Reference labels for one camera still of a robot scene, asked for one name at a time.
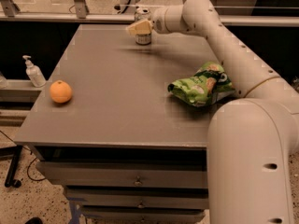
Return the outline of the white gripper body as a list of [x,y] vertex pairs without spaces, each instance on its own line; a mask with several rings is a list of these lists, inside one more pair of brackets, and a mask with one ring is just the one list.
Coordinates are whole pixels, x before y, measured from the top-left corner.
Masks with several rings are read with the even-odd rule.
[[153,29],[158,34],[169,33],[165,23],[166,12],[167,12],[167,7],[159,7],[152,13],[151,21],[152,21]]

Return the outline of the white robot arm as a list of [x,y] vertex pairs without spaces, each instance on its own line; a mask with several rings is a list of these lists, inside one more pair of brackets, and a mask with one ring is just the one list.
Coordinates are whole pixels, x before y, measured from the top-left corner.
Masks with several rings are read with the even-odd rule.
[[224,26],[209,0],[160,7],[127,30],[200,35],[237,90],[208,128],[210,223],[294,224],[289,157],[299,148],[298,92]]

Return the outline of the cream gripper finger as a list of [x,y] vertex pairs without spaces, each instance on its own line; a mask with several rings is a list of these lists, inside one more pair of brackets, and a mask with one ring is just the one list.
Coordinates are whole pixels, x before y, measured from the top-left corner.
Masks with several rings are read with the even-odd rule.
[[126,27],[126,31],[129,35],[149,35],[152,28],[151,21],[144,19],[130,24]]

